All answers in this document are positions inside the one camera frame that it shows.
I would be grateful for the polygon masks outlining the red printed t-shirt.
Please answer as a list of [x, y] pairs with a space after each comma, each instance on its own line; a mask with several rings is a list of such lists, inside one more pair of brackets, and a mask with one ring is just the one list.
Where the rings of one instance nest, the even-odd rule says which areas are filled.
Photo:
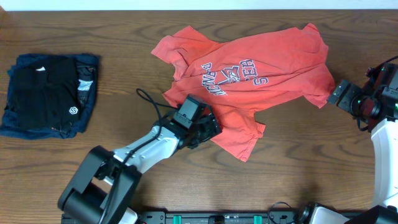
[[328, 46], [313, 24], [224, 43], [186, 27], [152, 53], [175, 68], [165, 100], [176, 106], [193, 94], [210, 104], [222, 128], [214, 143], [241, 161], [266, 129], [255, 113], [300, 97], [321, 108], [335, 87]]

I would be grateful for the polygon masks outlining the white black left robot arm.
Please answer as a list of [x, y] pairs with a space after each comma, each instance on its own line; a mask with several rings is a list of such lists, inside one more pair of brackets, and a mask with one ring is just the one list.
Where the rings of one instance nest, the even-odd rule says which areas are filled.
[[132, 144], [109, 151], [94, 147], [62, 192], [57, 206], [77, 223], [136, 223], [129, 206], [142, 174], [179, 149], [193, 149], [221, 133], [213, 114], [200, 116], [189, 128], [182, 118], [162, 118]]

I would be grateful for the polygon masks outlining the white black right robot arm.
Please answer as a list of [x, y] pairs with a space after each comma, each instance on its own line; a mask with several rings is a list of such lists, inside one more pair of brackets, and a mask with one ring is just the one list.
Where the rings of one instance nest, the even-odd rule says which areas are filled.
[[298, 223], [397, 223], [397, 65], [389, 59], [369, 68], [359, 87], [342, 80], [328, 102], [349, 113], [374, 147], [374, 194], [371, 208], [343, 214], [318, 203], [305, 207]]

